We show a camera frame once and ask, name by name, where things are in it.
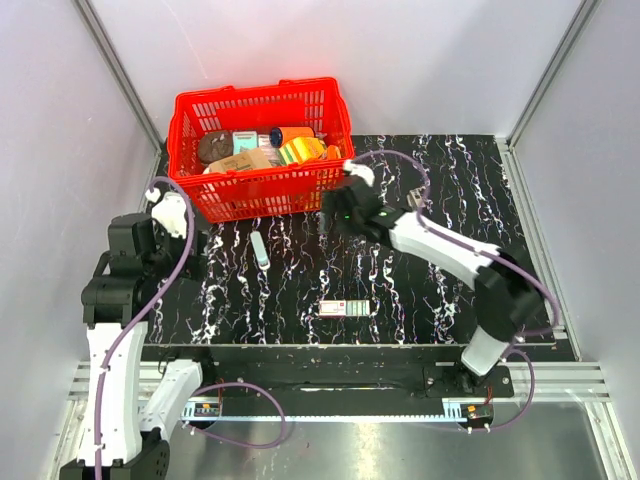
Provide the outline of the grey metal stapler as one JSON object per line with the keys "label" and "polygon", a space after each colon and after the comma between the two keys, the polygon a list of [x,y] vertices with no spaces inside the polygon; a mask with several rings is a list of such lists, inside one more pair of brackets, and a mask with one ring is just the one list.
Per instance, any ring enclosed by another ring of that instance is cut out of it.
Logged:
{"label": "grey metal stapler", "polygon": [[415,188],[407,194],[407,202],[414,211],[421,211],[429,202],[429,191],[426,187]]}

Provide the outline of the teal white small box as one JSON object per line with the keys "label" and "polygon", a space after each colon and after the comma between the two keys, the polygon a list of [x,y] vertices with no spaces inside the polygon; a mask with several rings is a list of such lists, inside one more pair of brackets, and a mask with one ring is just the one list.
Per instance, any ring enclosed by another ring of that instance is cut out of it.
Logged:
{"label": "teal white small box", "polygon": [[258,133],[256,131],[234,131],[232,133],[233,154],[259,147]]}

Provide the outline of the red plastic shopping basket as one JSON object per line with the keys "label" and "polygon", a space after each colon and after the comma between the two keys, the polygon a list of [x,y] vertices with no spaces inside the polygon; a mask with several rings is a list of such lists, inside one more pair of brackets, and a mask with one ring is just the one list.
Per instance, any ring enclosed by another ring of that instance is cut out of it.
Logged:
{"label": "red plastic shopping basket", "polygon": [[[340,158],[207,174],[197,155],[201,138],[214,131],[267,134],[301,126],[336,146]],[[355,156],[349,111],[332,77],[183,92],[174,102],[167,151],[170,178],[211,223],[316,211],[323,192],[342,179],[344,162]]]}

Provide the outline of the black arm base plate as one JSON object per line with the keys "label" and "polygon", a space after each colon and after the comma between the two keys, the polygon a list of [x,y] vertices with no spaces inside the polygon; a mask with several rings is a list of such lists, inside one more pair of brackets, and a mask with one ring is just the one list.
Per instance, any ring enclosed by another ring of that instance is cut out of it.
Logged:
{"label": "black arm base plate", "polygon": [[484,377],[467,372],[458,346],[161,345],[146,360],[202,360],[227,381],[238,377],[263,387],[389,387],[436,397],[507,399],[514,396],[506,366]]}

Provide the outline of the light blue stapler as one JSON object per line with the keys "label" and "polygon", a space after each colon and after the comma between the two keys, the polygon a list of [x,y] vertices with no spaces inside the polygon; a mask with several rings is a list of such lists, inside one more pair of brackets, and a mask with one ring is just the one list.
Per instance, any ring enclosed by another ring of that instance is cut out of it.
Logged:
{"label": "light blue stapler", "polygon": [[270,259],[261,234],[258,231],[252,231],[250,234],[250,242],[258,267],[262,271],[268,270],[270,268]]}

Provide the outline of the orange bottle blue cap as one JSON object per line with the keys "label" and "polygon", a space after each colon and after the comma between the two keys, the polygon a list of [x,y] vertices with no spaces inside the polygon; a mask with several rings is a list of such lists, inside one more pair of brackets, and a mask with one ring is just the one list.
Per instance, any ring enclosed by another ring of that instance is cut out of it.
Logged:
{"label": "orange bottle blue cap", "polygon": [[287,142],[298,137],[314,137],[315,132],[311,127],[274,127],[269,133],[269,140],[273,147],[280,148]]}

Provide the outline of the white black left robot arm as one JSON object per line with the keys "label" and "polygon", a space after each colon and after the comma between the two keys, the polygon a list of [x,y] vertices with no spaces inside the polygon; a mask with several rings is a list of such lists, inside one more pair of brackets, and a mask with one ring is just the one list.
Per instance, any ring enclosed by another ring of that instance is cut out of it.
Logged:
{"label": "white black left robot arm", "polygon": [[140,367],[148,318],[172,283],[197,280],[204,244],[191,211],[114,218],[108,249],[81,293],[90,353],[84,436],[62,479],[163,479],[170,438],[191,396],[217,381],[201,361],[170,361],[160,385],[139,406]]}

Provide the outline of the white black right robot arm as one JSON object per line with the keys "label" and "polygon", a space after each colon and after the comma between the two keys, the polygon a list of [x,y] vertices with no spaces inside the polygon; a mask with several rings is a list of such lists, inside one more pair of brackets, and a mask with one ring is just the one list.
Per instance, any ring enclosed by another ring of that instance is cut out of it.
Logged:
{"label": "white black right robot arm", "polygon": [[407,207],[386,205],[358,176],[325,192],[321,212],[343,233],[425,260],[474,292],[477,326],[454,373],[465,395],[489,386],[494,365],[544,306],[540,282],[522,264],[525,256],[457,234]]}

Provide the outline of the brown cardboard box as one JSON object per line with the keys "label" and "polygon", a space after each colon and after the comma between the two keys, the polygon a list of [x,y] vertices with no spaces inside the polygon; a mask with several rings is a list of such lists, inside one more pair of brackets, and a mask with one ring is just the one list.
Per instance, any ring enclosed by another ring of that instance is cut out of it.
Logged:
{"label": "brown cardboard box", "polygon": [[245,172],[269,169],[271,167],[272,165],[265,153],[260,148],[255,148],[215,161],[206,167],[203,173]]}

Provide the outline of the orange snack packet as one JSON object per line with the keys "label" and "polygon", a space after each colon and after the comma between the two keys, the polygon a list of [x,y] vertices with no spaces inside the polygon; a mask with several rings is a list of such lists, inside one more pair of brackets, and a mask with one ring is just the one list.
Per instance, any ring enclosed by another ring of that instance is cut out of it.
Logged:
{"label": "orange snack packet", "polygon": [[341,158],[340,149],[336,145],[329,145],[325,151],[324,157],[327,160],[338,160]]}

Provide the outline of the brown round cookie pack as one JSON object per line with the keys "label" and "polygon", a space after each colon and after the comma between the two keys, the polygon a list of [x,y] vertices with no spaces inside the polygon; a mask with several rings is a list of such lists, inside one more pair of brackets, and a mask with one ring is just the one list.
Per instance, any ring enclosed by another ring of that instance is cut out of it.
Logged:
{"label": "brown round cookie pack", "polygon": [[233,154],[233,137],[228,130],[205,134],[198,143],[197,156],[207,166]]}

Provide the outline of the red white staple box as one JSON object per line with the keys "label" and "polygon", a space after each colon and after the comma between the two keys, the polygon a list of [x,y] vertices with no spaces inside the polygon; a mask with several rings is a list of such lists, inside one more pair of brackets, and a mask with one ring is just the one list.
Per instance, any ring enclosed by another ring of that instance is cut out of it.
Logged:
{"label": "red white staple box", "polygon": [[320,317],[365,317],[370,314],[368,300],[323,300],[319,303]]}

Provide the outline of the yellow green striped box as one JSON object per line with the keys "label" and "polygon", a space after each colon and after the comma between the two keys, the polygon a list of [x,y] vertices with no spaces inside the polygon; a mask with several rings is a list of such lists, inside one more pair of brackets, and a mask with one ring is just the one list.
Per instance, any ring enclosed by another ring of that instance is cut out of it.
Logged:
{"label": "yellow green striped box", "polygon": [[296,137],[279,148],[279,154],[286,165],[302,165],[326,157],[326,144],[315,137]]}

